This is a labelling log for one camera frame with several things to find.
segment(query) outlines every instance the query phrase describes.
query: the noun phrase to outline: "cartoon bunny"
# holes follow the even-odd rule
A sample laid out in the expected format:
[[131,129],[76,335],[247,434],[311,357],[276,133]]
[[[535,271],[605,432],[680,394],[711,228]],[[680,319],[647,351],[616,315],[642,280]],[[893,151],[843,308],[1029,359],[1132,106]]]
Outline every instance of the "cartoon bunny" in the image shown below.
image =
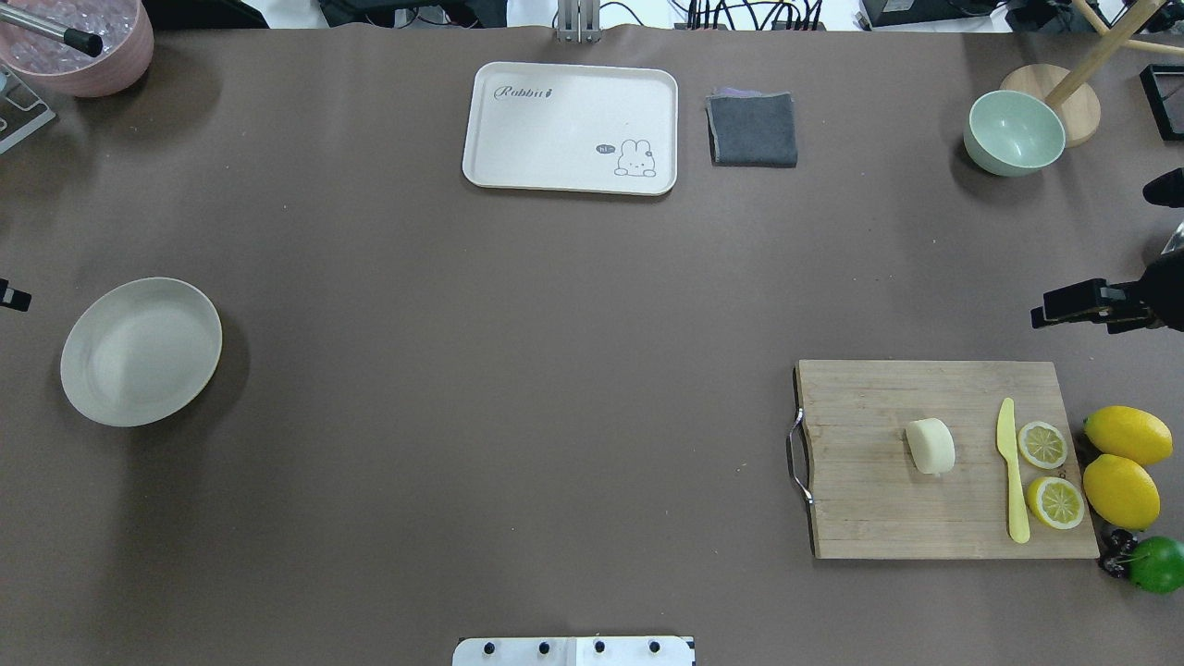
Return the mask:
[[632,139],[625,140],[620,145],[620,159],[617,160],[617,175],[644,175],[648,178],[654,178],[657,172],[654,171],[654,152],[650,149],[649,141],[633,141]]

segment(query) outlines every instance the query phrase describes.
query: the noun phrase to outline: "wooden round base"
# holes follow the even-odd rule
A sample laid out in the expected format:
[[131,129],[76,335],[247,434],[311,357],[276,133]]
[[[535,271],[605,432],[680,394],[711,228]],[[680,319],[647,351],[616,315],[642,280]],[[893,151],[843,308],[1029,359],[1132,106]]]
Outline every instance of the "wooden round base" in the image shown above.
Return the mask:
[[[999,85],[1003,90],[1018,90],[1043,100],[1056,88],[1069,70],[1056,65],[1028,65],[1008,75]],[[1098,132],[1102,121],[1102,105],[1089,84],[1082,84],[1060,108],[1053,109],[1064,124],[1064,145],[1080,146]]]

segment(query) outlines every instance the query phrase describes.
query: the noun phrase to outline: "cutting board handle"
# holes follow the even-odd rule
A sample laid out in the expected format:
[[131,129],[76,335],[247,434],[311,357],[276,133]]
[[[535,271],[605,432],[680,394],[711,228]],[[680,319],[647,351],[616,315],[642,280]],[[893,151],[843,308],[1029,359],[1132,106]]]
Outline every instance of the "cutting board handle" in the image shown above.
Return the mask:
[[[790,459],[790,474],[793,475],[793,481],[797,482],[798,487],[802,488],[802,497],[806,500],[806,506],[813,506],[813,493],[810,488],[802,482],[798,478],[798,470],[793,463],[793,433],[802,429],[802,420],[805,418],[805,410],[800,406],[798,408],[797,418],[793,420],[793,425],[790,427],[790,434],[785,436],[785,455]],[[805,446],[805,433],[802,435],[802,460],[806,459],[806,446]]]

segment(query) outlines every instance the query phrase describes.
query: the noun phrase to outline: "mint green bowl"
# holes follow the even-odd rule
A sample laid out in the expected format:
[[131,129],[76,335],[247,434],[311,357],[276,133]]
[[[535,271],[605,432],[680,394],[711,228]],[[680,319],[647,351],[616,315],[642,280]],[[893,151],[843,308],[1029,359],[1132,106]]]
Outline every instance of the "mint green bowl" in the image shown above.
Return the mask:
[[1064,126],[1048,104],[1015,90],[995,90],[970,108],[963,143],[974,164],[996,175],[1028,175],[1064,152]]

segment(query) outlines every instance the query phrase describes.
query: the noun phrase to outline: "knife handle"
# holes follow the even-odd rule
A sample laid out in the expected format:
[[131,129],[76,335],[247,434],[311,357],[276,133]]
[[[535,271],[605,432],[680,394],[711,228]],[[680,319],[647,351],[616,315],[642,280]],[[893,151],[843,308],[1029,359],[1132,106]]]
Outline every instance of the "knife handle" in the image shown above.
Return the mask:
[[1031,538],[1023,481],[1019,480],[1019,461],[1008,462],[1008,534],[1017,544],[1027,544]]

